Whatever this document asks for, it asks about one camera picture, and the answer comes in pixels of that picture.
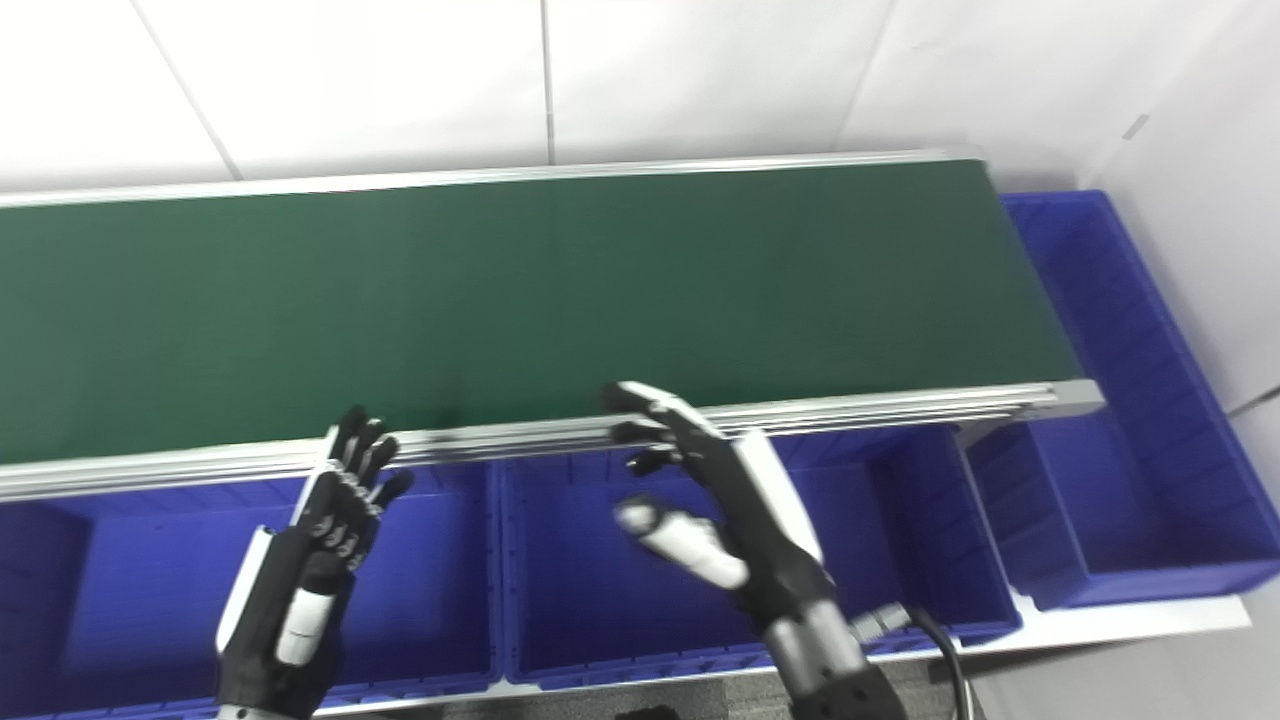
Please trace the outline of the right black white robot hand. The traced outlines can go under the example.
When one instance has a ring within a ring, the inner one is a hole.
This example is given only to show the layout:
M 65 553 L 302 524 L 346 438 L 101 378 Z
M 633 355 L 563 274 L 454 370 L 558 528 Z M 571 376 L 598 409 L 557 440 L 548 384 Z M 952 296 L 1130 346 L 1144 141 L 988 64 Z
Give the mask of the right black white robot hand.
M 716 525 L 635 496 L 614 512 L 627 533 L 728 591 L 760 633 L 835 605 L 809 512 L 767 436 L 731 436 L 677 395 L 637 380 L 604 386 L 602 402 L 635 414 L 609 429 L 616 443 L 645 446 L 626 460 L 634 475 L 677 466 L 710 495 L 723 519 Z

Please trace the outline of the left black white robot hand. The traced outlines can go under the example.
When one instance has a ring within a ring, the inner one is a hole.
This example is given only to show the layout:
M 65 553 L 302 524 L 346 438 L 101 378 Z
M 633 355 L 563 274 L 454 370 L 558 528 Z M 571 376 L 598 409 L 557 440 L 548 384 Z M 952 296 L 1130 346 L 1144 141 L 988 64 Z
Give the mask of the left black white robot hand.
M 310 719 L 335 685 L 357 570 L 408 470 L 384 420 L 351 407 L 330 428 L 287 527 L 257 527 L 215 634 L 220 719 Z

